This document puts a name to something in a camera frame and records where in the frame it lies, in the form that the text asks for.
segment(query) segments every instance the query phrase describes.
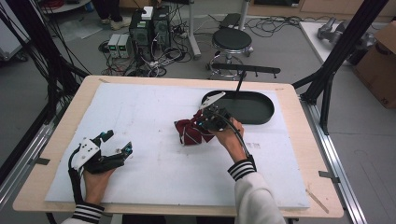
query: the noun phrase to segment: white device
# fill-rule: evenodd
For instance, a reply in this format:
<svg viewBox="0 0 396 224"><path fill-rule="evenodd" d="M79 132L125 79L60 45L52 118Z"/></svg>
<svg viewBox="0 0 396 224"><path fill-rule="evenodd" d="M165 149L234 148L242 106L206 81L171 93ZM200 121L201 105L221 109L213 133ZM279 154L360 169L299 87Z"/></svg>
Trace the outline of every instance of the white device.
<svg viewBox="0 0 396 224"><path fill-rule="evenodd" d="M119 58L119 50L117 48L117 44L119 43L121 35L112 35L110 40L107 43L107 47L110 50L110 55L112 58Z"/></svg>
<svg viewBox="0 0 396 224"><path fill-rule="evenodd" d="M81 142L81 147L73 168L78 170L87 162L100 148L90 139L84 138Z"/></svg>
<svg viewBox="0 0 396 224"><path fill-rule="evenodd" d="M153 7L143 7L146 13L142 13L142 20L144 21L151 21Z"/></svg>
<svg viewBox="0 0 396 224"><path fill-rule="evenodd" d="M129 35L121 35L117 44L121 58L129 58L132 55L132 41Z"/></svg>
<svg viewBox="0 0 396 224"><path fill-rule="evenodd" d="M206 100L200 105L199 109L204 109L205 107L212 105L213 103L215 103L218 99L220 99L224 95L225 95L225 92L222 91L219 94L207 96Z"/></svg>

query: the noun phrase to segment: black tray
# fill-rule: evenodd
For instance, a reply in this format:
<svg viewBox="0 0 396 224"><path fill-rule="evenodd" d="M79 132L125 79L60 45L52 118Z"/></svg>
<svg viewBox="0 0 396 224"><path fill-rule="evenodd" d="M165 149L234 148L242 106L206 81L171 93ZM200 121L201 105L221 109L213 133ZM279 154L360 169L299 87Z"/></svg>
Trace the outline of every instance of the black tray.
<svg viewBox="0 0 396 224"><path fill-rule="evenodd" d="M211 91L207 96L221 93L222 91ZM255 91L224 91L226 94L214 104L225 107L227 111L243 124L264 124L274 115L274 104L270 98Z"/></svg>

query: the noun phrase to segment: gray floor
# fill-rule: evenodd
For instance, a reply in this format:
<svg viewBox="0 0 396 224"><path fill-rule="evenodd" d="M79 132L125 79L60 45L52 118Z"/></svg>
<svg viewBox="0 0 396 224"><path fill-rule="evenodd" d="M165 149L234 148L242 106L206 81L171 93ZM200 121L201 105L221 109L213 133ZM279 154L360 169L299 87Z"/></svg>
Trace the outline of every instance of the gray floor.
<svg viewBox="0 0 396 224"><path fill-rule="evenodd" d="M237 9L235 5L223 10L226 10L226 13L238 11ZM201 10L202 13L196 14L208 13L204 8ZM75 10L58 15L60 23L78 21L82 18L88 24L101 26L94 12ZM205 16L197 18L195 27L208 20L210 18ZM213 21L208 21L203 28L216 26ZM127 31L124 28L116 33L123 34ZM200 32L213 32L213 29ZM97 47L113 33L108 26L103 26L103 30L95 35L68 41L67 45L93 74L100 74L106 68L106 59ZM249 29L247 33L253 39L255 51L248 58L241 57L244 63L282 69L277 78L263 74L255 77L253 73L249 73L247 81L293 83L320 67L319 59L303 32L297 28L284 27L270 38L258 37ZM208 78L205 64L214 55L215 50L210 47L210 36L198 35L196 38L203 54L202 58L167 66L165 77ZM31 61L10 62L0 67L0 164L18 144L46 103L46 86L44 78L39 75ZM302 93L304 90L305 87L297 92ZM396 223L395 121L396 110L384 108L356 78L351 67L340 68L333 82L329 131L368 223ZM0 211L0 222L46 223L46 217L42 213L13 211L12 203L19 187ZM58 222L68 216L70 214L55 214ZM110 217L104 217L101 223L109 223L109 220ZM168 220L171 223L194 223L191 217L169 217ZM347 216L340 219L301 218L298 223L349 223L349 220Z"/></svg>

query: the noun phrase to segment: striped sleeve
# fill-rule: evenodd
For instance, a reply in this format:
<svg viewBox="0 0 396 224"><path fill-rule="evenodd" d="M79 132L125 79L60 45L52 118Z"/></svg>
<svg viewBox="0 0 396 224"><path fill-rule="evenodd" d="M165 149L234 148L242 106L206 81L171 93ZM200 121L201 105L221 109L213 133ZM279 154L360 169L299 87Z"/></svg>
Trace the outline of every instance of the striped sleeve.
<svg viewBox="0 0 396 224"><path fill-rule="evenodd" d="M253 163L249 160L242 160L234 164L230 169L228 169L228 173L231 177L237 181L238 179L248 175L250 173L256 172L253 166Z"/></svg>
<svg viewBox="0 0 396 224"><path fill-rule="evenodd" d="M99 223L104 207L92 203L78 203L72 218L89 223Z"/></svg>

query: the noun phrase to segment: red cloth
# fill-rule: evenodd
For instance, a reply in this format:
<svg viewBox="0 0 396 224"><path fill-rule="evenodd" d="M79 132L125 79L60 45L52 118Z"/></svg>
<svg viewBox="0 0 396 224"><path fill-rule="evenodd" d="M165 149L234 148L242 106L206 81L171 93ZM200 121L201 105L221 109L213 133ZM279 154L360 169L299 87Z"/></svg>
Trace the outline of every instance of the red cloth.
<svg viewBox="0 0 396 224"><path fill-rule="evenodd" d="M209 142L215 136L213 133L196 124L196 121L201 118L201 115L202 110L198 110L192 119L175 121L175 127L180 136L180 143L184 146L201 144L203 138L206 142Z"/></svg>

